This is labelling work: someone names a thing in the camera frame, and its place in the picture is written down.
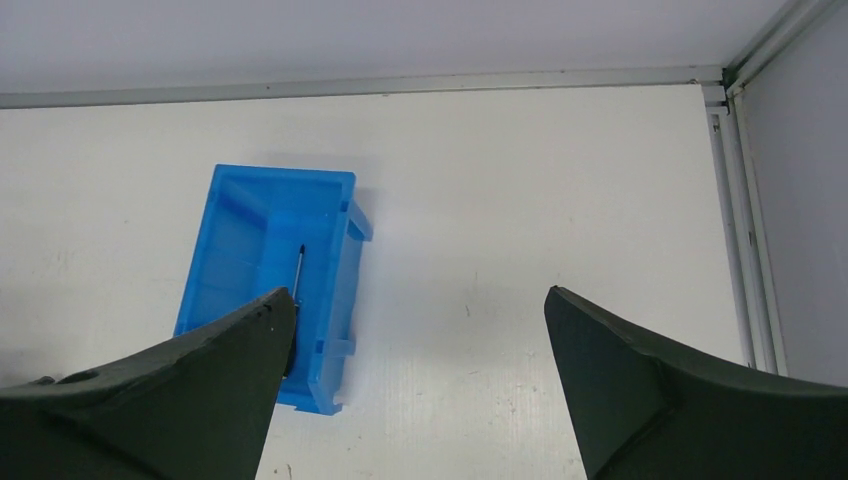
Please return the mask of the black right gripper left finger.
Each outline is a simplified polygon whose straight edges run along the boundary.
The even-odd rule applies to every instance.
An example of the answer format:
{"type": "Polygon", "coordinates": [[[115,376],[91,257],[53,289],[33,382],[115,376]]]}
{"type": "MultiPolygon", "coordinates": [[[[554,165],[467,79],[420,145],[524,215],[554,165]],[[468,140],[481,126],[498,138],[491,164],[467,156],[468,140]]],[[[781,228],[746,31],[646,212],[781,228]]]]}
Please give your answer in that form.
{"type": "Polygon", "coordinates": [[[296,325],[278,288],[190,332],[1,391],[5,479],[252,479],[296,325]]]}

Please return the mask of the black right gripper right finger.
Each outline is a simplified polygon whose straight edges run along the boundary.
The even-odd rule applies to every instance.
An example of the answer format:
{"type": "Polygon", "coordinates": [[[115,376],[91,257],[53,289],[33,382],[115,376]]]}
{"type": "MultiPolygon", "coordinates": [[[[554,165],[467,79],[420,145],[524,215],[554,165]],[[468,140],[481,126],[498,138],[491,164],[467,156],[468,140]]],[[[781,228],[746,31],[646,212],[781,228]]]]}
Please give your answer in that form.
{"type": "Polygon", "coordinates": [[[544,315],[591,479],[843,479],[847,391],[706,354],[560,286],[544,315]]]}

